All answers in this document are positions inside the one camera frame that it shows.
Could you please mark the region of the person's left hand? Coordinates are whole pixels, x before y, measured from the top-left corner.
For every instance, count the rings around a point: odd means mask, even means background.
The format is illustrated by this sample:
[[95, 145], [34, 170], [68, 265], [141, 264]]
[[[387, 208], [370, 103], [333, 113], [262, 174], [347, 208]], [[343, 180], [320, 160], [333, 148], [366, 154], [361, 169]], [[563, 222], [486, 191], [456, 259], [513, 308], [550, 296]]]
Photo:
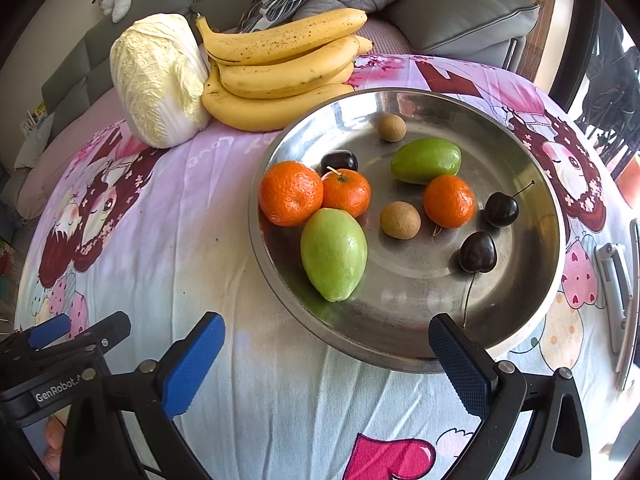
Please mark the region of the person's left hand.
[[47, 443], [43, 463], [52, 474], [58, 474], [61, 467], [62, 446], [66, 426], [58, 415], [51, 416], [44, 426], [44, 440]]

